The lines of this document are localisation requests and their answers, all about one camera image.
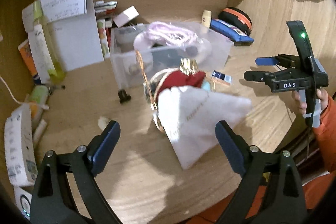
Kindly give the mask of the blue Max staples box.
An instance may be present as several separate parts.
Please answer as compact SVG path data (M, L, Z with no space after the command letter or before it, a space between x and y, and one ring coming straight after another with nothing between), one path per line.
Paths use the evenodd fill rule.
M211 77L217 83L225 84L225 85L228 85L228 86L230 86L232 84L232 77L229 76L229 75L226 75L224 73L221 73L219 71L213 71L211 73Z

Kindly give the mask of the white drawstring cloth pouch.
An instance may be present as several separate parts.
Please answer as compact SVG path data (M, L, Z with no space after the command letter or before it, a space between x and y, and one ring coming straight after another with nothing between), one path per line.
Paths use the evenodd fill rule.
M248 98L181 86L159 94L157 116L181 168L187 170L218 144L219 121L235 127L251 110Z

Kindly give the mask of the red cloth pouch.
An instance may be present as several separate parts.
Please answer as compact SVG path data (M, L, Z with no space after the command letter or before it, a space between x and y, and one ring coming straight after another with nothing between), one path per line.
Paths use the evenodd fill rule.
M206 73L203 71L187 75L178 69L176 71L166 73L159 81L159 84L154 92L154 98L158 99L161 92L165 89L171 89L173 87L193 86L200 88L205 77Z

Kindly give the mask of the clear plastic storage bin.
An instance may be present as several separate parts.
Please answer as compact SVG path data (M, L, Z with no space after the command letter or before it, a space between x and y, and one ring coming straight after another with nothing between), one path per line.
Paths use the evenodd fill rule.
M224 68L233 42L197 22L169 22L168 25L187 29L197 35L196 42L183 46L160 45L147 41L140 50L147 77L157 72L178 67L182 58L194 59L202 71ZM110 59L119 89L127 89L143 83L141 68L135 57L134 41L143 37L149 24L114 28L111 34Z

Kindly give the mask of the black binder clip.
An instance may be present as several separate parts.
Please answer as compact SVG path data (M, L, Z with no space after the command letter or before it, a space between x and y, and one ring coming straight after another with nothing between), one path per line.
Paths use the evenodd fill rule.
M120 104L124 104L125 102L131 100L131 95L127 94L126 90L120 89L118 91L118 97Z

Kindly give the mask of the white printed carton box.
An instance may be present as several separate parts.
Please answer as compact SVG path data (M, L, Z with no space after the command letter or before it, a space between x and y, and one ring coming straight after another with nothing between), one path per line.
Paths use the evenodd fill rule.
M5 159L11 185L35 184L38 169L34 156L30 107L23 104L7 118L4 128Z

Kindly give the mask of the orange black round case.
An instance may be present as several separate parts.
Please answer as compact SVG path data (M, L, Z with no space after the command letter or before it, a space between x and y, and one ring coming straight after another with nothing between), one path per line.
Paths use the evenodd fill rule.
M218 18L237 27L244 32L244 34L250 36L252 20L244 11L235 7L226 7L219 13Z

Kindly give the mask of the blue patterned pencil pouch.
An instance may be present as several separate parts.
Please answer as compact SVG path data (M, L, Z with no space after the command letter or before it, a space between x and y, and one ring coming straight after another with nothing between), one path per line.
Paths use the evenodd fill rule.
M236 43L252 44L254 42L253 38L250 38L248 35L242 32L239 28L225 21L222 21L220 19L212 19L210 23L210 28L226 36L227 38L229 38L230 40Z

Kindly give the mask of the small white tube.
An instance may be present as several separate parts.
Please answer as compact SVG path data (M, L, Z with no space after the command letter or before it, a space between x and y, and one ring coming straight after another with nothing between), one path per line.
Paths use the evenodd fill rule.
M41 141L42 135L44 134L48 124L44 119L41 119L40 123L38 124L37 128L33 134L33 147L36 148Z

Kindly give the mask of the cream small bottle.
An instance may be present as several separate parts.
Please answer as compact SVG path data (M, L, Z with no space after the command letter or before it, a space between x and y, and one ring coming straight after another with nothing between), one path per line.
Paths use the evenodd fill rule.
M204 10L202 14L201 24L206 28L210 28L212 19L212 12L209 10Z

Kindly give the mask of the green cap lotion bottle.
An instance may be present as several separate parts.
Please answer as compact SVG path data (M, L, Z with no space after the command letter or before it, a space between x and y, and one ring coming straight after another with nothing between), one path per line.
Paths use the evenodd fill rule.
M37 85L33 88L28 98L32 119L39 119L41 117L45 110L43 106L46 106L48 97L49 89L45 85Z

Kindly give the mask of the green white tube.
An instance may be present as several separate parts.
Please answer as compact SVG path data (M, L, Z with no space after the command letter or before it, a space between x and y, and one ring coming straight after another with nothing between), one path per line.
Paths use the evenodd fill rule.
M54 44L46 23L46 17L43 14L40 0L36 0L33 3L33 17L35 41L42 54L43 64L45 65L50 80L53 83L60 83L64 80L66 74L63 71L58 56L54 50Z

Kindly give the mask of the small white cardboard box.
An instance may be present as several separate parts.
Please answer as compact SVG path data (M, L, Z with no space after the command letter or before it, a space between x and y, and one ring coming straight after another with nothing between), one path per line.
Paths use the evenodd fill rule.
M124 10L122 13L115 16L113 22L118 28L120 28L125 24L129 23L131 20L135 19L137 16L139 16L138 11L134 6L131 6Z

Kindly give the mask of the white file box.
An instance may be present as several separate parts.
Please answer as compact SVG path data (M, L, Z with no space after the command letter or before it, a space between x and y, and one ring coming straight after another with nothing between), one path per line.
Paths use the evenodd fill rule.
M93 0L87 0L87 13L84 15L46 23L65 71L104 61Z

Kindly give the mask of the white paper receipt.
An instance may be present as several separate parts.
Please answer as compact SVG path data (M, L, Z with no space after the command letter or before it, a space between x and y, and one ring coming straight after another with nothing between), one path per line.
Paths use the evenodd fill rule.
M55 22L87 13L87 0L40 0L47 22Z

